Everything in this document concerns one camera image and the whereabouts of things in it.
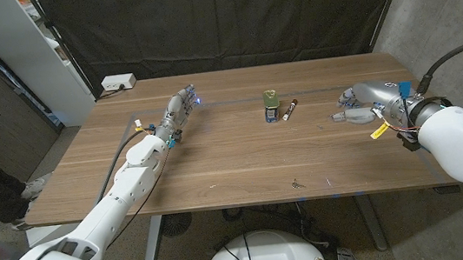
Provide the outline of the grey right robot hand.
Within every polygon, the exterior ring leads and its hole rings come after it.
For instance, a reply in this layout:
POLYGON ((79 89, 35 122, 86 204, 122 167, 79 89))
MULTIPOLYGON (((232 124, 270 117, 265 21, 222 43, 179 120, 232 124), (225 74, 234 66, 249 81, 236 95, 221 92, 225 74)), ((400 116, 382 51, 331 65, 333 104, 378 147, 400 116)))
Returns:
POLYGON ((410 117, 410 110, 419 100, 421 97, 416 97, 412 83, 408 81, 360 82, 341 93, 337 106, 342 111, 331 114, 331 119, 336 123, 362 125, 378 117, 398 130, 415 130, 418 127, 416 119, 410 117))

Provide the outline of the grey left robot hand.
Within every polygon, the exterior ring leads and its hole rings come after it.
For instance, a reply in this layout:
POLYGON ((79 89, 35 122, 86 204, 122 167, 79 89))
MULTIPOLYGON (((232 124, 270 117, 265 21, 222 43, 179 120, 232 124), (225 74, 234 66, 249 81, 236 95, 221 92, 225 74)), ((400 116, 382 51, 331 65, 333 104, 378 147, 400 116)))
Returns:
POLYGON ((193 84, 176 92, 169 99, 162 120, 155 128, 154 135, 161 138, 169 148, 173 147, 175 143, 179 143, 182 138, 182 129, 187 123, 191 111, 200 102, 193 84))

